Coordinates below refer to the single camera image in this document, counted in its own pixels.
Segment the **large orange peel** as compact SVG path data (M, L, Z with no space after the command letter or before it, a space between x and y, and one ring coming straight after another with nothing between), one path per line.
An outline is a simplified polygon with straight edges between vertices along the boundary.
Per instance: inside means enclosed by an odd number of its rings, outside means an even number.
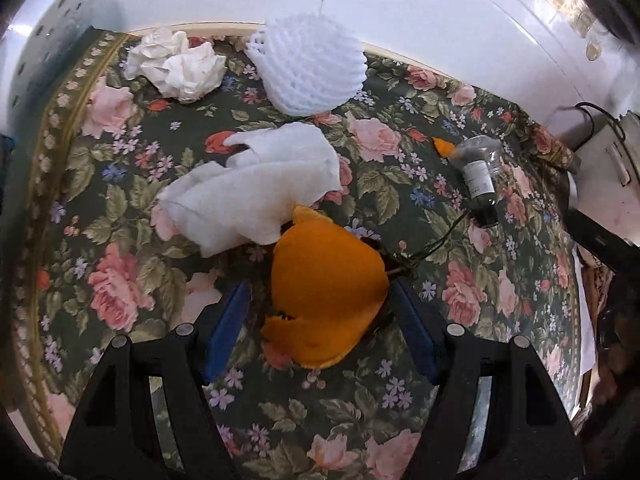
M384 304L390 280L382 256L308 207L272 253L272 312L262 338L298 365L322 370L356 347Z

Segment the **white paper towel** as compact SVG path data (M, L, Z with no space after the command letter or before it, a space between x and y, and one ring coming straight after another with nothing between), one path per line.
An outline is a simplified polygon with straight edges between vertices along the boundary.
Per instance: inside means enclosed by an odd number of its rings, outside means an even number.
M297 205L342 188L340 159L322 131L303 122L233 133L242 146L224 165L206 162L158 193L178 233L205 258L253 242L271 245Z

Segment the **white tissue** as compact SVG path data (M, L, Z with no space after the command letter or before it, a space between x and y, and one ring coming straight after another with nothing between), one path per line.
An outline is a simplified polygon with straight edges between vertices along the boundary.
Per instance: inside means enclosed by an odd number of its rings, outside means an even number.
M210 42L191 47L183 30L155 29L142 37L127 56L122 73L127 80L147 79L164 98L182 104L199 101L221 86L227 58Z

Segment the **white foam fruit net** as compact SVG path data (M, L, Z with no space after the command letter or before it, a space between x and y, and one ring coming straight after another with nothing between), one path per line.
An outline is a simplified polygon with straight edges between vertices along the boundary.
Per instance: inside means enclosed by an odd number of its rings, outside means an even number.
M349 101L367 79L360 41L320 14L271 21L246 40L270 103L280 113L308 117Z

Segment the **white rice cooker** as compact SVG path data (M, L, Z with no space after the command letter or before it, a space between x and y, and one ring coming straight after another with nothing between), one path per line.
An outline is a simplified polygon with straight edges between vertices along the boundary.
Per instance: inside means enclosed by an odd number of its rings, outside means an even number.
M628 110L578 151L577 209L639 245L639 115Z

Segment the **small orange peel piece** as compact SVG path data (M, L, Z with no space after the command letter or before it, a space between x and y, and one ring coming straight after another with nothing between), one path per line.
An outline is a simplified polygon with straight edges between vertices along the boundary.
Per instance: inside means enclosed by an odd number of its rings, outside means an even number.
M440 158L448 158L456 149L456 146L441 138L432 137L434 149Z

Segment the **floral table mat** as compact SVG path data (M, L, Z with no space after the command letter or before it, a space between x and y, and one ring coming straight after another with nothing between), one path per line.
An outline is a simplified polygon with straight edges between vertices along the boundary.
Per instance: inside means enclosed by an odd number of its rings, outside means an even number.
M368 55L278 112L239 37L182 104L89 29L16 129L15 356L72 479L574 479L574 153L518 105Z

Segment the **white round tin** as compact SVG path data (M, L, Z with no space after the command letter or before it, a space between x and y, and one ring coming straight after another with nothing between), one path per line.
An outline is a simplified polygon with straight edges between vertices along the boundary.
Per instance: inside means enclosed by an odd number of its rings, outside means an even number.
M25 0L1 38L1 132L14 135L36 93L89 28L99 0Z

